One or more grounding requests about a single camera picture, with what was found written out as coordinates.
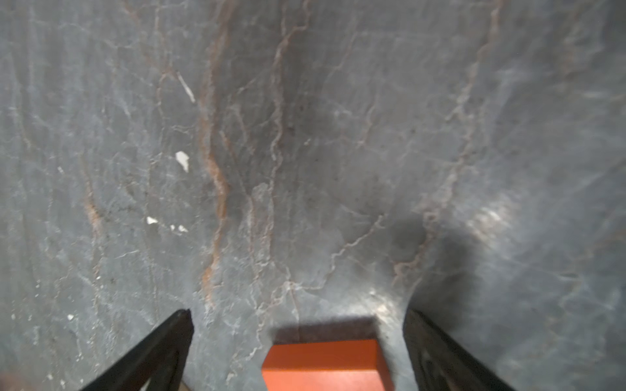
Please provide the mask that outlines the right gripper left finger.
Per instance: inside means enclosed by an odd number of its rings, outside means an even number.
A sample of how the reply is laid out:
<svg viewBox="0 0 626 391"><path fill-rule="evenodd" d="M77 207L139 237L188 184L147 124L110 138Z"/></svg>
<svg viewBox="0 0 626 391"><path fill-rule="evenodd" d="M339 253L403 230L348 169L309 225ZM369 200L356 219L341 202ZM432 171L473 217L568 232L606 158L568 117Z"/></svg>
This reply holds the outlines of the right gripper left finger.
<svg viewBox="0 0 626 391"><path fill-rule="evenodd" d="M83 390L183 390L193 334L192 312L175 311Z"/></svg>

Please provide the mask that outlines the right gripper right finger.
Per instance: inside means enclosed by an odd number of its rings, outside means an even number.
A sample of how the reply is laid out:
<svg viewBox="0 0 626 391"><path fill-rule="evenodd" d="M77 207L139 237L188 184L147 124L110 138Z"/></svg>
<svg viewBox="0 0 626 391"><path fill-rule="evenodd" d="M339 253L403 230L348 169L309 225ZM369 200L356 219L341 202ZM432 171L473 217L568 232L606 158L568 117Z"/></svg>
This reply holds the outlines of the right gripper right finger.
<svg viewBox="0 0 626 391"><path fill-rule="evenodd" d="M422 312L407 311L403 335L418 389L513 391Z"/></svg>

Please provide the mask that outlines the dark orange block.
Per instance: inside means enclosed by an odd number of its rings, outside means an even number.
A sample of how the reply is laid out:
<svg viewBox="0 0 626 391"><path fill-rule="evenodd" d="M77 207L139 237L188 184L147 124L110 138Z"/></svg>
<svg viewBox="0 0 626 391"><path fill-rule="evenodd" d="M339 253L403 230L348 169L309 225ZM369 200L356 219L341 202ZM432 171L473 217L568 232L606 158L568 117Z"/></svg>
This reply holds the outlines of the dark orange block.
<svg viewBox="0 0 626 391"><path fill-rule="evenodd" d="M374 339L274 345L262 365L269 390L393 390Z"/></svg>

